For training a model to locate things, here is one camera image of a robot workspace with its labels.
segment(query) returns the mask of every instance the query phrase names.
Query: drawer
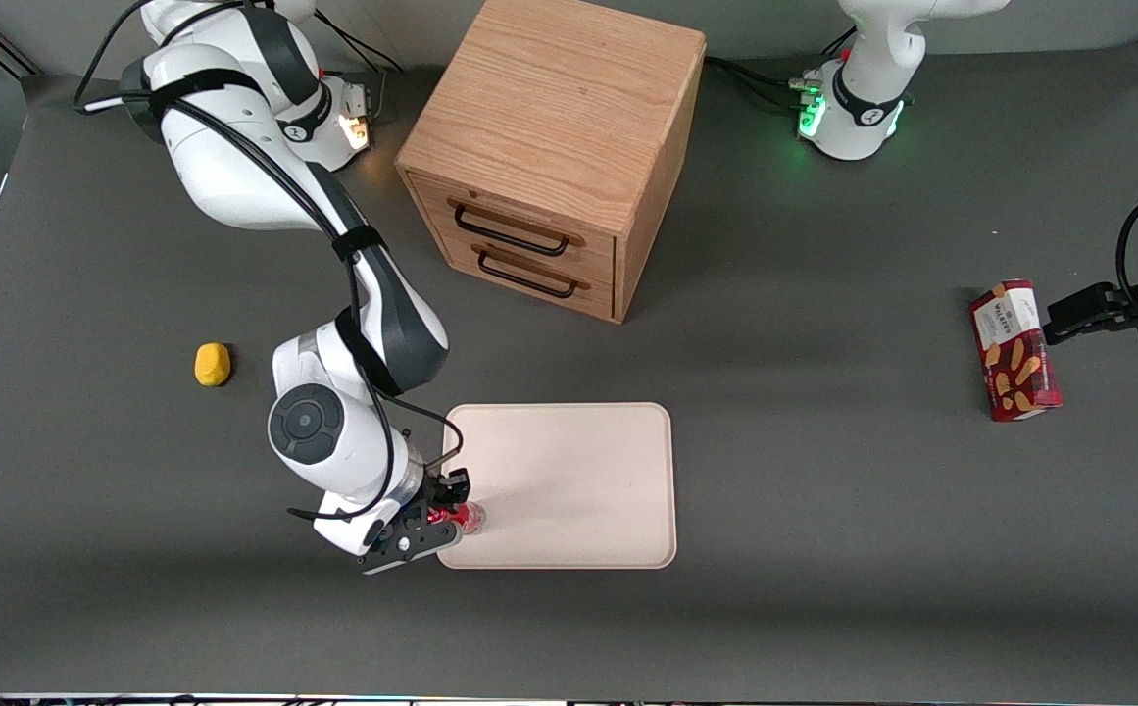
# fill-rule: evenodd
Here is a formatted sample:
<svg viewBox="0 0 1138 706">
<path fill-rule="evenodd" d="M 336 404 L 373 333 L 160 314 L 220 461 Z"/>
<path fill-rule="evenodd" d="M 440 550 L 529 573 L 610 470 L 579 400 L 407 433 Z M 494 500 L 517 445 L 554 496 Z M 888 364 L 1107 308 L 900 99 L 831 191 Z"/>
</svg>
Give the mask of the drawer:
<svg viewBox="0 0 1138 706">
<path fill-rule="evenodd" d="M 522 294 L 551 301 L 561 307 L 577 310 L 591 317 L 612 319 L 612 285 L 592 278 L 559 272 L 531 258 L 513 255 L 489 245 L 464 238 L 444 237 L 439 245 L 447 261 L 460 272 L 510 287 Z"/>
<path fill-rule="evenodd" d="M 612 285 L 613 238 L 560 232 L 529 217 L 478 204 L 469 189 L 447 187 L 420 174 L 406 176 L 435 236 L 514 255 L 566 276 Z"/>
</svg>

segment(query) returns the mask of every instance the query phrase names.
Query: green led light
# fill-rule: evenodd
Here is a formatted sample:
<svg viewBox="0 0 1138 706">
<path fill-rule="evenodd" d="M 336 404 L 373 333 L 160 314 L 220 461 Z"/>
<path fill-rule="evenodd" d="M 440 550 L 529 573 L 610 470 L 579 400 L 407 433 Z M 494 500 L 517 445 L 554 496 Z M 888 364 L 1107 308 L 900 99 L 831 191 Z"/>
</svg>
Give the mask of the green led light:
<svg viewBox="0 0 1138 706">
<path fill-rule="evenodd" d="M 891 138 L 891 136 L 894 134 L 896 125 L 900 124 L 900 113 L 902 112 L 904 112 L 904 100 L 900 100 L 899 106 L 894 107 L 894 116 L 891 117 L 891 126 L 888 126 L 887 129 L 888 138 Z"/>
<path fill-rule="evenodd" d="M 816 129 L 820 126 L 820 117 L 825 115 L 825 99 L 822 97 L 816 98 L 816 102 L 805 108 L 810 115 L 806 115 L 800 121 L 800 132 L 806 138 L 811 138 L 816 134 Z"/>
</svg>

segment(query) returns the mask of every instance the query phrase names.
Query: red box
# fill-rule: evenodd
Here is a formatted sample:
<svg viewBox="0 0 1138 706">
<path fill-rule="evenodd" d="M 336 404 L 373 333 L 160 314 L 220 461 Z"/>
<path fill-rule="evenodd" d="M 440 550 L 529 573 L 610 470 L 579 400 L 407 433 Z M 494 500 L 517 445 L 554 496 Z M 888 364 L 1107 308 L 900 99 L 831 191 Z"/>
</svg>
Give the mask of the red box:
<svg viewBox="0 0 1138 706">
<path fill-rule="evenodd" d="M 991 419 L 1025 420 L 1061 407 L 1030 280 L 1011 279 L 971 304 Z"/>
</svg>

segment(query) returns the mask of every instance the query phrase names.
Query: wooden tray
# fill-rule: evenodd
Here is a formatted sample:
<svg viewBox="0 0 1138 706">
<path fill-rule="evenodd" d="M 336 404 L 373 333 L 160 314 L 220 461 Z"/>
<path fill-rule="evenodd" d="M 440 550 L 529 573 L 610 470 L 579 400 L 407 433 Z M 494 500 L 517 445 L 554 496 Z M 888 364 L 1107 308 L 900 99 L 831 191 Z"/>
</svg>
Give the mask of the wooden tray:
<svg viewBox="0 0 1138 706">
<path fill-rule="evenodd" d="M 663 568 L 677 551 L 673 428 L 649 402 L 461 405 L 479 533 L 443 550 L 450 568 Z M 455 446 L 447 429 L 443 448 Z"/>
</svg>

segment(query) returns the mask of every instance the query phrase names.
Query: gray tabletop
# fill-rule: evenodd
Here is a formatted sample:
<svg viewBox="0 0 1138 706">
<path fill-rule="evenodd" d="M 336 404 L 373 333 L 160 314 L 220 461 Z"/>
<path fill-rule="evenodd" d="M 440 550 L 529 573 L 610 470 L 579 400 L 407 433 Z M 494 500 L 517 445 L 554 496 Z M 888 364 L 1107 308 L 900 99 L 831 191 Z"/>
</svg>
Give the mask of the gray tabletop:
<svg viewBox="0 0 1138 706">
<path fill-rule="evenodd" d="M 46 81 L 0 204 L 0 689 L 1138 703 L 1138 342 L 1053 350 L 1066 407 L 996 425 L 966 312 L 1112 278 L 1138 44 L 931 58 L 855 165 L 709 71 L 622 327 L 443 263 L 393 170 L 434 79 L 343 175 L 451 335 L 409 397 L 661 403 L 675 563 L 358 574 L 264 437 L 274 345 L 346 299 L 323 237 L 207 220 Z"/>
</svg>

